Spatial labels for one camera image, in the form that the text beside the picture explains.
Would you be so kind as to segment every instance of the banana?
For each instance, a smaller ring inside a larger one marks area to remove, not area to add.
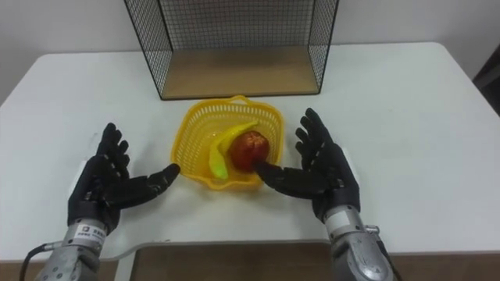
[[[227,172],[226,162],[224,160],[224,155],[229,150],[229,147],[233,143],[237,136],[244,133],[246,130],[259,124],[257,121],[252,121],[249,123],[233,126],[230,129],[219,134],[215,140],[210,144],[209,151],[209,167],[212,174],[221,180],[227,180],[229,174]]]

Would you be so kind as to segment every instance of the robotic hand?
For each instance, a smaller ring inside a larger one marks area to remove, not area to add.
[[[126,140],[112,123],[104,129],[95,156],[90,158],[68,200],[68,230],[63,241],[33,249],[21,268],[20,280],[31,257],[53,250],[36,280],[97,280],[99,255],[106,236],[120,221],[120,210],[148,202],[176,179],[176,164],[150,176],[130,178]]]
[[[255,171],[274,190],[312,200],[314,214],[330,237],[335,280],[391,281],[396,277],[401,281],[378,227],[364,226],[359,216],[359,185],[344,152],[312,109],[306,110],[300,123],[307,131],[298,128],[295,132],[302,169],[259,162]]]

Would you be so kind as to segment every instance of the yellow plastic basket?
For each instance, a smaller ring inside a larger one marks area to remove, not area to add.
[[[170,154],[180,166],[180,174],[205,184],[212,190],[257,190],[262,181],[255,173],[238,172],[226,159],[229,179],[216,179],[209,168],[209,148],[217,134],[243,123],[257,120],[252,128],[270,143],[267,161],[278,164],[284,139],[284,121],[274,107],[244,96],[209,99],[193,105],[184,117]]]

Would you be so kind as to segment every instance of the apple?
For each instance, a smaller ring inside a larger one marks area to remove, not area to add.
[[[251,173],[253,163],[265,161],[269,150],[269,141],[261,133],[251,130],[234,139],[229,147],[229,155],[234,168]]]

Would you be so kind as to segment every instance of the black cable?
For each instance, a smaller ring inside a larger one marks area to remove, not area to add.
[[[27,256],[25,257],[25,259],[23,261],[23,265],[21,266],[21,271],[19,274],[19,281],[24,281],[24,277],[26,276],[26,270],[28,269],[28,265],[30,264],[31,258],[34,257],[36,254],[40,254],[41,252],[46,251],[45,246],[47,246],[47,244],[42,244],[42,245],[36,247],[35,249],[31,250],[27,254]]]
[[[389,253],[388,253],[388,250],[385,248],[384,242],[382,242],[382,240],[378,240],[377,244],[378,244],[378,247],[380,248],[380,251],[384,255],[384,257],[387,259],[387,261],[389,261],[389,265],[391,266],[392,272],[396,276],[396,279],[398,281],[403,281],[401,274],[399,274],[399,271],[396,269],[396,267],[392,263],[391,257],[389,257]]]

